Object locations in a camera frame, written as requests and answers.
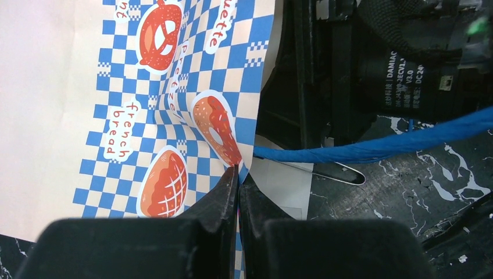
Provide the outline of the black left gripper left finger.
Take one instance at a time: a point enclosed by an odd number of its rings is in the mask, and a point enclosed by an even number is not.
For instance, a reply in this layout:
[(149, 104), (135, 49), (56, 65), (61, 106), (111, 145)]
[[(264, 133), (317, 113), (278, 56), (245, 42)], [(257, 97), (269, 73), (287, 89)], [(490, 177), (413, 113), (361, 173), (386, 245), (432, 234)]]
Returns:
[(63, 219), (41, 234), (18, 278), (233, 278), (238, 167), (171, 218)]

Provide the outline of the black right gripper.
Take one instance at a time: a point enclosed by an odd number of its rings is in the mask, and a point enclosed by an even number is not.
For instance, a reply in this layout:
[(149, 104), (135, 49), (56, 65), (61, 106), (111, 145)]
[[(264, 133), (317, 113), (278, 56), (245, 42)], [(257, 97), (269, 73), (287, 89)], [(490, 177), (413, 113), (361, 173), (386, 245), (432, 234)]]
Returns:
[(377, 116), (492, 105), (491, 1), (274, 1), (256, 132), (284, 149), (356, 142)]

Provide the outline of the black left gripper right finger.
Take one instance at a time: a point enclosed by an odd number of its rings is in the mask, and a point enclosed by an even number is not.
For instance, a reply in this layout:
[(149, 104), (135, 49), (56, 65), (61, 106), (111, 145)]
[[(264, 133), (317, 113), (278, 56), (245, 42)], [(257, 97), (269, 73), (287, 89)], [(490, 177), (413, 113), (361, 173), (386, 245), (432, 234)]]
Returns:
[(434, 278), (420, 243), (394, 221), (296, 220), (251, 176), (239, 214), (246, 278)]

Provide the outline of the checkered paper bread bag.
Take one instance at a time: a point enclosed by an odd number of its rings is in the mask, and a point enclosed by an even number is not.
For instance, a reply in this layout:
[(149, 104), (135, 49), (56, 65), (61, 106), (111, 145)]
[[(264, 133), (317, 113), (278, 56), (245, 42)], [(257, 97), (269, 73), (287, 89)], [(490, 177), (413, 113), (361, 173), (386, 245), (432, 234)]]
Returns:
[(1, 234), (63, 219), (171, 218), (238, 167), (361, 187), (387, 161), (492, 128), (492, 105), (443, 122), (377, 116), (354, 143), (284, 149), (256, 132), (274, 1), (2, 1)]

